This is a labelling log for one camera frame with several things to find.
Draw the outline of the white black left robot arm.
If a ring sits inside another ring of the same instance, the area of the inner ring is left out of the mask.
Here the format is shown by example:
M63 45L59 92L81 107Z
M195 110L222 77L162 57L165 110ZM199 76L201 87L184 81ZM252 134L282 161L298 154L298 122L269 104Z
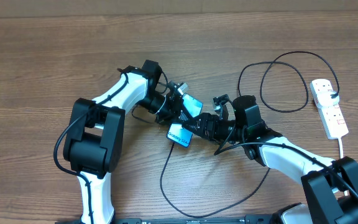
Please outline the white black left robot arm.
M177 133L182 114L191 116L202 105L187 94L186 83L166 82L158 91L164 72L158 62L146 60L141 68L128 66L107 92L75 101L69 125L58 137L53 160L61 171L77 177L83 213L77 223L113 223L111 174L121 157L126 114L141 106L156 122L171 124L168 137L187 146L190 135Z

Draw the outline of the Galaxy smartphone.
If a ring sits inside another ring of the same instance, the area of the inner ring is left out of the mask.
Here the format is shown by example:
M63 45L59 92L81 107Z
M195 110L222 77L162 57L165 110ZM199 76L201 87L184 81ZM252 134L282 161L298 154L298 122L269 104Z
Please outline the Galaxy smartphone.
M183 95L183 104L181 110L187 110L190 114L190 118L194 118L201 113L203 104L199 100L193 98L191 95L185 93ZM186 130L182 127L181 124L176 123L175 121L170 125L170 128L167 132L167 139L182 145L183 147L188 147L193 133Z

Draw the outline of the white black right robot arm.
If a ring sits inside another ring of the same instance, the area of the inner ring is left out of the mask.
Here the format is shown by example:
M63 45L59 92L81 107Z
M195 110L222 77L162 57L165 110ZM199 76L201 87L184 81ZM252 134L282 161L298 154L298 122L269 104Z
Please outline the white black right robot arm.
M216 154L243 147L260 165L285 174L303 187L306 203L275 212L271 223L358 223L358 163L350 157L334 160L292 144L268 128L254 96L231 101L214 99L216 114L201 112L202 104L184 97L182 126L220 144Z

